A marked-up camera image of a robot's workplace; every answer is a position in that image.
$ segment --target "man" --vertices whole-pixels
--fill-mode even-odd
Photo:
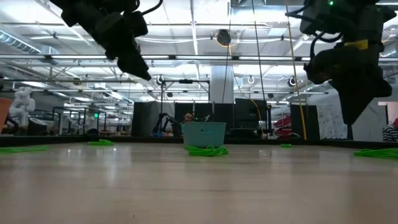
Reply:
[[[193,121],[193,115],[191,113],[187,113],[184,116],[184,122],[183,123],[188,123]]]
[[[383,130],[384,142],[397,142],[398,140],[398,118],[392,123],[388,124]]]

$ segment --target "yellow tag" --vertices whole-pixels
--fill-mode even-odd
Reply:
[[[357,41],[357,42],[347,42],[347,43],[345,43],[344,46],[352,46],[352,45],[357,47],[359,50],[366,50],[369,47],[369,43],[368,43],[367,39],[366,40],[360,40],[360,41]]]

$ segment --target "striped shirt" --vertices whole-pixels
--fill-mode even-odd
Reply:
[[[396,142],[398,140],[398,129],[393,125],[389,124],[383,130],[383,141],[384,142]]]

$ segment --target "light wooden table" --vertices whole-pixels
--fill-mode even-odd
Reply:
[[[60,144],[0,155],[0,223],[398,223],[398,162],[332,147]]]

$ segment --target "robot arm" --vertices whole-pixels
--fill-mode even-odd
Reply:
[[[304,65],[315,84],[329,81],[339,93],[343,120],[353,124],[375,97],[387,97],[392,88],[378,66],[383,24],[397,14],[378,0],[305,0],[304,7],[286,16],[301,19],[300,30],[314,35],[310,63]],[[324,39],[324,34],[337,34]],[[314,54],[318,40],[333,43],[334,49]]]
[[[159,8],[163,0],[144,12],[137,11],[140,0],[50,1],[62,9],[61,17],[68,26],[79,23],[106,50],[108,59],[117,57],[120,70],[145,80],[151,79],[134,38],[148,33],[143,15]]]
[[[35,110],[35,100],[30,98],[31,93],[31,87],[20,87],[15,92],[15,99],[9,109],[10,117],[17,117],[17,122],[21,127],[28,126],[29,112]]]

